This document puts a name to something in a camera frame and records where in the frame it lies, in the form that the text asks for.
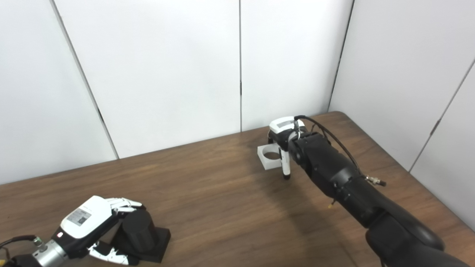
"white robotic hand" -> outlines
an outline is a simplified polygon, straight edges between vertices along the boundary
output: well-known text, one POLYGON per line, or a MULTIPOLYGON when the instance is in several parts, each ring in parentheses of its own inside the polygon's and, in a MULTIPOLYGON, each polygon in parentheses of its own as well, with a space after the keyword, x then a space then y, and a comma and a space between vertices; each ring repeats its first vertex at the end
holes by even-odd
POLYGON ((82 258, 88 254, 105 261, 137 265, 137 258, 99 241, 119 219, 136 209, 145 207, 125 198, 92 196, 62 220, 52 240, 46 244, 47 248, 36 251, 33 256, 42 267, 57 267, 68 258, 82 258))

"black block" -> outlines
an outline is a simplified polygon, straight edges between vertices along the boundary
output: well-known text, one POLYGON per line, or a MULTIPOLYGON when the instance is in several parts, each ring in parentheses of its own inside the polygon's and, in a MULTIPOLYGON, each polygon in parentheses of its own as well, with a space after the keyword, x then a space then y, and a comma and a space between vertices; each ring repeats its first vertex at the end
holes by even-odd
POLYGON ((170 237, 169 229, 153 225, 147 211, 136 210, 125 217, 111 245, 140 260, 161 263, 170 237))

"cable connector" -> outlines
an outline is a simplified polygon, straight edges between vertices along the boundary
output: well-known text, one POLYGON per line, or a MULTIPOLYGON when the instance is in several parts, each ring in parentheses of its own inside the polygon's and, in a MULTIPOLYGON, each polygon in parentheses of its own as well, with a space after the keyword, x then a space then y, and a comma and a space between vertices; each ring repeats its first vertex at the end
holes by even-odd
POLYGON ((380 185, 380 186, 386 186, 386 182, 383 180, 380 180, 376 177, 371 177, 371 176, 366 176, 366 180, 373 185, 380 185))
POLYGON ((41 240, 41 238, 39 237, 36 237, 34 240, 33 240, 33 244, 35 244, 35 246, 38 247, 38 250, 40 252, 44 252, 48 247, 45 245, 45 243, 43 242, 43 240, 41 240))

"label sticker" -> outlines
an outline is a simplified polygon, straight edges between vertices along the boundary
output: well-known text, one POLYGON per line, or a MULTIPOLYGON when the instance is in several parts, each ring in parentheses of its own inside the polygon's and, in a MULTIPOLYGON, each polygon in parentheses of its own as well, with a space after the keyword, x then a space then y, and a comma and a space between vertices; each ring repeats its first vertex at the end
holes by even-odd
POLYGON ((87 219, 89 219, 89 217, 91 217, 91 214, 88 213, 87 211, 84 211, 82 209, 76 209, 73 213, 71 213, 71 215, 69 215, 66 219, 68 221, 71 221, 73 222, 74 224, 76 224, 77 226, 81 226, 83 225, 83 223, 85 221, 87 221, 87 219))

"black cable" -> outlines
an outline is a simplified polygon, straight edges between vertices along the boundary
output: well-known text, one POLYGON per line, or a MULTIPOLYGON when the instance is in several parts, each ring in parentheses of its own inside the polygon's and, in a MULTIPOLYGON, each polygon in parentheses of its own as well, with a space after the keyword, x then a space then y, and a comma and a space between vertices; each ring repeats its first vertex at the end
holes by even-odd
POLYGON ((350 158, 350 160, 353 162, 353 164, 355 165, 356 169, 360 172, 360 167, 358 166, 358 163, 356 162, 355 158, 353 158, 352 154, 348 151, 348 149, 346 149, 346 147, 340 142, 340 140, 338 140, 338 138, 336 138, 336 136, 330 132, 325 126, 321 125, 320 123, 318 123, 316 120, 310 118, 310 117, 307 117, 305 115, 299 115, 299 116, 295 116, 294 117, 294 120, 299 120, 299 119, 305 119, 307 121, 311 121, 312 123, 314 123, 315 125, 317 125, 321 130, 322 132, 327 132, 337 143, 338 145, 343 149, 343 151, 345 151, 345 153, 348 155, 348 157, 350 158))
POLYGON ((3 246, 5 245, 8 245, 10 243, 13 243, 13 242, 17 242, 17 241, 33 241, 36 239, 36 236, 34 235, 27 235, 27 236, 17 236, 17 237, 14 237, 12 239, 8 239, 6 241, 3 241, 0 243, 0 248, 2 248, 3 246))
POLYGON ((7 257, 7 260, 10 260, 10 251, 8 250, 8 248, 1 248, 3 250, 5 250, 5 256, 7 257))

